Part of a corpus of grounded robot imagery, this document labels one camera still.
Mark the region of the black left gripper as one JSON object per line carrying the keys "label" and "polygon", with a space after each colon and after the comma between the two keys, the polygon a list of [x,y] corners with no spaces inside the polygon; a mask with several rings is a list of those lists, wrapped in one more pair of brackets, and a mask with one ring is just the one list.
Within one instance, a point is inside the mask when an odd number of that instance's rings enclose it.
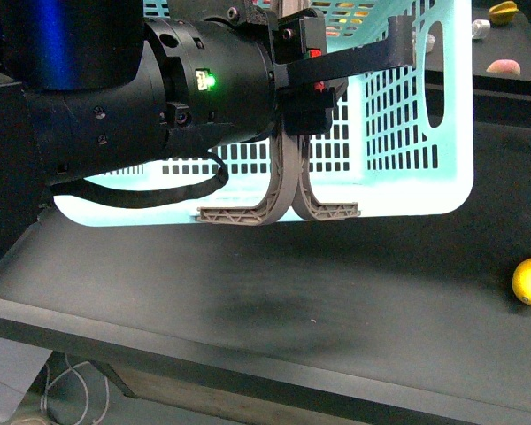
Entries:
{"label": "black left gripper", "polygon": [[230,2],[234,116],[254,135],[328,132],[346,77],[413,65],[413,21],[390,17],[384,40],[328,53],[324,14],[311,2]]}

